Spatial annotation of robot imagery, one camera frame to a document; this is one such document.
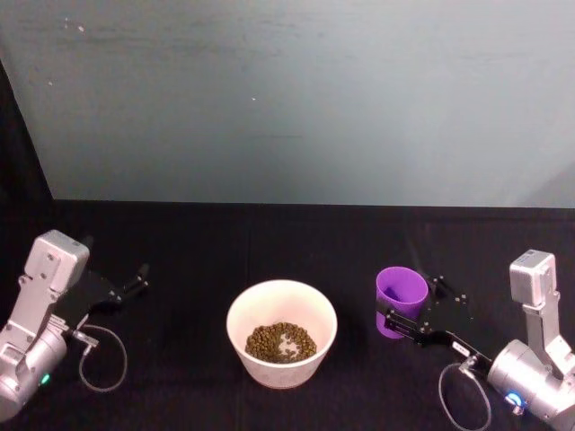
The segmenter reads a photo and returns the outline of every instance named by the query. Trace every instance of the white bowl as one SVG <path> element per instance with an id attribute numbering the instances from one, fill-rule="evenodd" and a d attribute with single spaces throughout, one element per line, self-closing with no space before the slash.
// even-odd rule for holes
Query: white bowl
<path id="1" fill-rule="evenodd" d="M 248 336 L 258 326 L 294 323 L 315 342 L 317 352 L 293 364 L 272 364 L 245 352 Z M 318 290 L 292 280 L 271 280 L 244 290 L 227 313 L 227 335 L 243 366 L 253 379 L 273 389 L 306 382 L 323 361 L 335 340 L 337 316 L 330 301 Z"/>

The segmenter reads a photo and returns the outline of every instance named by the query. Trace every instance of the teal wall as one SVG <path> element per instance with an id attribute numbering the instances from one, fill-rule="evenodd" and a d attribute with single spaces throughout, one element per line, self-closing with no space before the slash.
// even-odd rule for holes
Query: teal wall
<path id="1" fill-rule="evenodd" d="M 575 3 L 3 0 L 56 198 L 575 204 Z"/>

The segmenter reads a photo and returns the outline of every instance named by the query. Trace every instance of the cable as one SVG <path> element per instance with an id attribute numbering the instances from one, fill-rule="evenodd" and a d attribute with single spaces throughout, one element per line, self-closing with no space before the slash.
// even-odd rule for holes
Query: cable
<path id="1" fill-rule="evenodd" d="M 445 377 L 447 371 L 449 371 L 451 368 L 455 368 L 455 367 L 459 367 L 459 366 L 461 366 L 461 364 L 458 364 L 458 363 L 450 364 L 443 369 L 443 371 L 441 372 L 441 375 L 439 376 L 438 389 L 439 389 L 439 400 L 441 401 L 441 406 L 443 406 L 443 410 L 446 412 L 447 417 L 449 418 L 451 423 L 460 431 L 485 431 L 489 427 L 489 425 L 491 424 L 491 404 L 489 403 L 489 399 L 487 398 L 487 394 L 485 393 L 485 390 L 483 389 L 481 384 L 476 379 L 472 378 L 471 380 L 473 380 L 473 382 L 479 388 L 479 392 L 483 396 L 483 400 L 485 401 L 485 406 L 487 407 L 487 421 L 485 422 L 485 425 L 483 425 L 481 428 L 470 429 L 470 428 L 465 428 L 465 427 L 462 427 L 461 425 L 459 425 L 456 422 L 456 420 L 453 418 L 453 416 L 451 416 L 451 413 L 449 412 L 449 408 L 447 407 L 447 404 L 446 404 L 445 400 L 443 399 L 443 390 L 442 390 L 443 378 Z"/>
<path id="2" fill-rule="evenodd" d="M 123 370 L 122 370 L 122 376 L 119 378 L 119 380 L 115 384 L 113 384 L 112 386 L 109 386 L 107 388 L 98 388 L 98 387 L 92 385 L 91 383 L 89 383 L 84 376 L 84 361 L 88 357 L 88 352 L 90 351 L 90 349 L 86 349 L 86 351 L 82 355 L 82 359 L 80 359 L 80 365 L 78 367 L 78 373 L 80 374 L 80 380 L 82 380 L 82 383 L 85 384 L 92 391 L 96 391 L 96 392 L 100 392 L 100 393 L 111 392 L 111 391 L 114 391 L 115 389 L 118 389 L 118 387 L 124 382 L 124 379 L 126 378 L 126 373 L 128 372 L 128 352 L 126 351 L 126 347 L 124 346 L 124 343 L 122 343 L 122 340 L 112 330 L 109 330 L 108 328 L 103 328 L 102 326 L 90 325 L 90 324 L 84 325 L 83 328 L 88 328 L 88 329 L 93 329 L 93 330 L 102 330 L 102 331 L 112 335 L 116 339 L 116 341 L 118 341 L 119 348 L 121 348 L 121 350 L 122 350 L 122 355 L 124 356 L 124 366 L 123 366 Z"/>

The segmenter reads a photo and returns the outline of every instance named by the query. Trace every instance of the black tablecloth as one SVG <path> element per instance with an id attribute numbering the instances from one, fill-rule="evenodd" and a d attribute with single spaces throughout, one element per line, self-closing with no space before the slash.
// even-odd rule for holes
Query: black tablecloth
<path id="1" fill-rule="evenodd" d="M 12 310 L 17 277 L 33 239 L 56 228 L 95 244 L 90 268 L 121 283 L 151 266 L 148 295 L 91 321 L 115 330 L 129 354 L 115 392 L 87 390 L 73 343 L 22 413 L 1 430 L 451 430 L 438 400 L 438 376 L 455 360 L 442 347 L 392 341 L 375 329 L 375 277 L 392 265 L 420 265 L 472 296 L 472 311 L 505 339 L 526 340 L 509 293 L 509 263 L 529 248 L 556 254 L 562 335 L 575 342 L 575 215 L 570 211 L 380 207 L 291 207 L 59 202 L 3 209 L 0 215 L 1 317 Z M 332 301 L 339 331 L 305 385 L 272 391 L 243 370 L 226 335 L 226 313 L 246 287 L 291 278 Z M 120 356 L 102 337 L 87 364 L 111 383 Z M 484 420 L 465 382 L 447 386 L 460 420 Z M 546 429 L 488 391 L 492 430 Z"/>

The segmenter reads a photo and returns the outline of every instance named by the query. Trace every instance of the black table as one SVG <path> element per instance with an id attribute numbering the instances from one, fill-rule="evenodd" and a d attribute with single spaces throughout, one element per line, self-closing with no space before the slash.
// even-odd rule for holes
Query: black table
<path id="1" fill-rule="evenodd" d="M 451 430 L 437 395 L 454 356 L 391 341 L 375 329 L 375 277 L 418 262 L 472 295 L 472 311 L 506 339 L 526 339 L 509 293 L 509 263 L 529 248 L 553 252 L 562 292 L 562 335 L 575 342 L 575 215 L 568 210 L 299 207 L 57 202 L 0 214 L 0 312 L 18 293 L 33 239 L 56 228 L 95 238 L 90 268 L 121 283 L 140 263 L 152 289 L 113 316 L 129 354 L 115 392 L 88 391 L 79 346 L 25 410 L 1 430 Z M 243 370 L 226 335 L 227 309 L 247 286 L 292 278 L 323 291 L 339 318 L 335 343 L 304 386 L 272 391 Z M 119 356 L 102 340 L 89 370 L 111 383 Z M 98 374 L 101 367 L 105 372 Z M 473 387 L 447 388 L 469 427 L 484 419 Z M 489 391 L 492 430 L 546 429 Z"/>

